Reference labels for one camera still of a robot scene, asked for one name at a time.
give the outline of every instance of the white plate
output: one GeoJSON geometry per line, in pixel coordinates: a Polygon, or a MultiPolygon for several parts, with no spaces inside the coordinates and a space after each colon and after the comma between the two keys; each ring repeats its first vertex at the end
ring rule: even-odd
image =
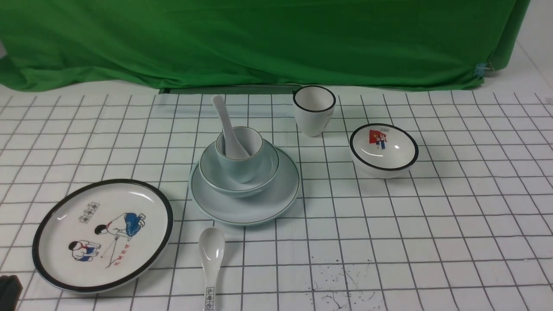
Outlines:
{"type": "Polygon", "coordinates": [[[198,165],[190,173],[190,195],[209,218],[234,226],[259,225],[284,213],[292,206],[300,189],[300,174],[292,158],[279,153],[279,167],[265,191],[247,198],[231,198],[215,191],[202,178],[198,165]]]}
{"type": "Polygon", "coordinates": [[[146,271],[169,241],[173,211],[153,186],[112,179],[81,188],[48,212],[33,241],[40,275],[66,291],[98,293],[146,271]]]}

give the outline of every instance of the green cloth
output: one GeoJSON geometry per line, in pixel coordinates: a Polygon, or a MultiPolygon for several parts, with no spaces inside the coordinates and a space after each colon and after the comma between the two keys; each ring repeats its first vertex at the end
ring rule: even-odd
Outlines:
{"type": "Polygon", "coordinates": [[[507,65],[529,2],[2,0],[0,83],[466,89],[507,65]]]}

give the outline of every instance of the blue pants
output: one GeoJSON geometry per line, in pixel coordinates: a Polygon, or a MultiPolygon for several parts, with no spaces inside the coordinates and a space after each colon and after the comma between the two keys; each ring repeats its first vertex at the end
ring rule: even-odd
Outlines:
{"type": "Polygon", "coordinates": [[[127,228],[125,228],[125,231],[128,236],[134,236],[135,234],[140,231],[140,225],[138,222],[142,219],[142,217],[138,217],[133,212],[128,212],[125,215],[125,222],[127,223],[127,228]]]}
{"type": "MultiPolygon", "coordinates": [[[[89,248],[86,249],[87,254],[94,253],[95,251],[96,251],[95,247],[89,247],[89,248]]],[[[78,261],[88,261],[89,258],[90,258],[90,256],[82,256],[81,258],[79,258],[77,260],[78,261]]]]}

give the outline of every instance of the cartoon child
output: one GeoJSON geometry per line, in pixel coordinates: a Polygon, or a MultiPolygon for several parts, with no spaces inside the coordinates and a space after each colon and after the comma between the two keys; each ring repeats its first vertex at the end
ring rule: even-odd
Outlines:
{"type": "Polygon", "coordinates": [[[386,134],[381,134],[380,135],[380,147],[382,149],[386,149],[386,145],[384,144],[384,142],[386,142],[386,134]]]}
{"type": "Polygon", "coordinates": [[[131,240],[131,238],[144,227],[146,216],[144,214],[139,214],[138,216],[133,212],[126,212],[118,218],[110,221],[107,225],[98,225],[94,229],[94,233],[106,234],[110,233],[116,236],[118,239],[120,236],[124,236],[131,240]]]}
{"type": "Polygon", "coordinates": [[[91,261],[98,256],[100,244],[88,241],[73,241],[69,243],[69,250],[73,252],[73,258],[77,261],[91,261]]]}

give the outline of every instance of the red flag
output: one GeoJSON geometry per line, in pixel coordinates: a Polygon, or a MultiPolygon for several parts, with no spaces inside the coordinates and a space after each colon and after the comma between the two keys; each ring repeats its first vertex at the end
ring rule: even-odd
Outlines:
{"type": "Polygon", "coordinates": [[[382,133],[381,131],[374,131],[372,129],[369,130],[369,144],[376,144],[380,141],[381,136],[384,135],[384,139],[386,138],[386,134],[382,133]]]}

